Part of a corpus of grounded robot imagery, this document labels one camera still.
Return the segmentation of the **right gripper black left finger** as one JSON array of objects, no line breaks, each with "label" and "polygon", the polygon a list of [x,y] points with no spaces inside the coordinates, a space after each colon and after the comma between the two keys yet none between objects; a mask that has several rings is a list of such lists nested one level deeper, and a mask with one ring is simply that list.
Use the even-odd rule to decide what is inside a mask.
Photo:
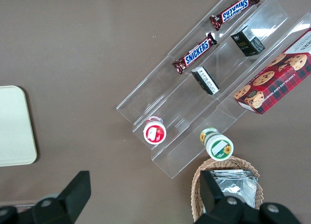
[{"label": "right gripper black left finger", "polygon": [[73,224],[91,196],[90,173],[80,171],[56,197],[48,197],[33,207],[36,224]]}]

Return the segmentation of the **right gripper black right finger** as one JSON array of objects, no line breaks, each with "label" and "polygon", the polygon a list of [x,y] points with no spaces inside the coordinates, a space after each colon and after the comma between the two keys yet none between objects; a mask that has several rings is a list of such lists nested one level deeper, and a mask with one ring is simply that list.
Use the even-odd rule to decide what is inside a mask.
[{"label": "right gripper black right finger", "polygon": [[206,213],[199,224],[242,224],[245,204],[234,196],[225,196],[209,171],[200,172],[200,194]]}]

